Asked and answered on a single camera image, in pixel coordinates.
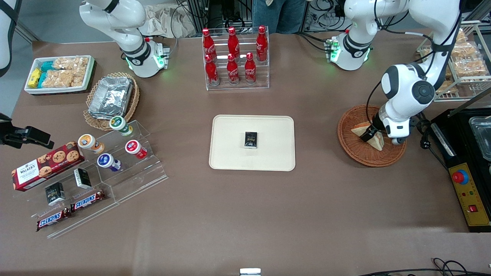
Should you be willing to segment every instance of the foil container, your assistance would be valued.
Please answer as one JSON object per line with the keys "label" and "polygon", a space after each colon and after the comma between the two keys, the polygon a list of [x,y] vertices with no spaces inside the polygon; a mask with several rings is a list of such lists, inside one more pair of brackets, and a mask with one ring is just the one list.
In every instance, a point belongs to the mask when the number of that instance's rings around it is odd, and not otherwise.
{"label": "foil container", "polygon": [[131,97],[133,81],[125,77],[104,77],[99,82],[89,106],[89,114],[96,119],[110,120],[124,116]]}

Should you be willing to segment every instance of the brown table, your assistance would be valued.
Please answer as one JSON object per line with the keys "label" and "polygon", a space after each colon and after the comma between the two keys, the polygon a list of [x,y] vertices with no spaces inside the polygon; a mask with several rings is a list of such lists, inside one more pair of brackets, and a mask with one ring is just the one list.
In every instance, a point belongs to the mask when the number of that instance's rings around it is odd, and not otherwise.
{"label": "brown table", "polygon": [[[35,233],[12,198],[10,171],[46,152],[0,148],[0,274],[345,275],[431,267],[431,257],[489,272],[491,236],[469,234],[447,172],[409,138],[404,157],[368,168],[341,149],[341,114],[364,103],[385,69],[412,60],[419,38],[380,33],[357,71],[327,64],[294,35],[271,36],[271,88],[210,94],[200,39],[183,39],[169,69],[141,87],[134,118],[150,132],[169,179],[56,240]],[[34,56],[92,55],[95,78],[130,72],[115,43],[35,43]],[[90,132],[86,94],[33,97],[23,92],[13,120],[52,134],[56,144]],[[373,104],[385,102],[379,90]],[[434,103],[427,116],[454,107]],[[217,114],[288,115],[295,121],[291,172],[224,171],[208,165]]]}

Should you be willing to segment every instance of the red glass bottle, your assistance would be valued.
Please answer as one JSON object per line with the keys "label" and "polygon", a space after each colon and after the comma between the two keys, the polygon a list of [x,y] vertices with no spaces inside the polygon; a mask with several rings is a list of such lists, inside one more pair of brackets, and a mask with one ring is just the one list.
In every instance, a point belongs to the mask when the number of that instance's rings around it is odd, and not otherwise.
{"label": "red glass bottle", "polygon": [[218,77],[217,66],[213,63],[213,59],[210,55],[205,55],[205,70],[208,76],[208,83],[212,86],[220,84],[220,78]]}
{"label": "red glass bottle", "polygon": [[239,68],[237,67],[237,63],[235,62],[235,57],[233,54],[228,54],[228,63],[227,63],[227,72],[228,72],[228,81],[231,85],[239,84]]}
{"label": "red glass bottle", "polygon": [[266,38],[266,27],[264,25],[259,26],[259,35],[256,39],[256,58],[258,61],[266,61],[268,58],[268,39]]}
{"label": "red glass bottle", "polygon": [[210,37],[210,30],[208,28],[203,29],[203,48],[205,48],[205,55],[210,55],[213,61],[217,60],[217,51],[215,50],[215,42]]}
{"label": "red glass bottle", "polygon": [[239,39],[235,34],[235,28],[228,28],[228,52],[233,54],[235,60],[239,60],[241,58],[241,51],[239,49]]}
{"label": "red glass bottle", "polygon": [[245,81],[247,84],[256,83],[256,63],[254,63],[254,56],[252,53],[246,54],[247,61],[245,62]]}

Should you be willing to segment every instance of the red emergency stop button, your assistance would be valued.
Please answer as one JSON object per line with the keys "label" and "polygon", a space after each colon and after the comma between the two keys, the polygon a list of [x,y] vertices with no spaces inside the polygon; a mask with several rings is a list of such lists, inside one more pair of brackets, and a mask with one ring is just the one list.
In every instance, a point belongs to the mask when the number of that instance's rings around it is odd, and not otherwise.
{"label": "red emergency stop button", "polygon": [[459,184],[465,185],[469,182],[469,175],[464,170],[459,169],[452,174],[452,180]]}
{"label": "red emergency stop button", "polygon": [[469,205],[469,212],[471,212],[471,213],[477,212],[477,206],[476,205]]}

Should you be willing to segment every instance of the floor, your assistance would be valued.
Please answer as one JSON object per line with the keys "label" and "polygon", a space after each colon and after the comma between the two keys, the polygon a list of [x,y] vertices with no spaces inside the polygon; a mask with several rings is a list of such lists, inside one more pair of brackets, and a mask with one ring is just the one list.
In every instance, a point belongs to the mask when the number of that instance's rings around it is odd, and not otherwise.
{"label": "floor", "polygon": [[[143,4],[156,4],[164,0],[140,0]],[[79,2],[67,0],[23,0],[19,20],[43,41],[55,43],[100,42],[110,38],[100,31],[87,26],[79,15]],[[397,29],[420,28],[412,18],[407,17]],[[14,34],[12,42],[12,66],[0,79],[1,90],[6,94],[0,101],[0,112],[10,116],[25,84],[32,63],[30,44]]]}

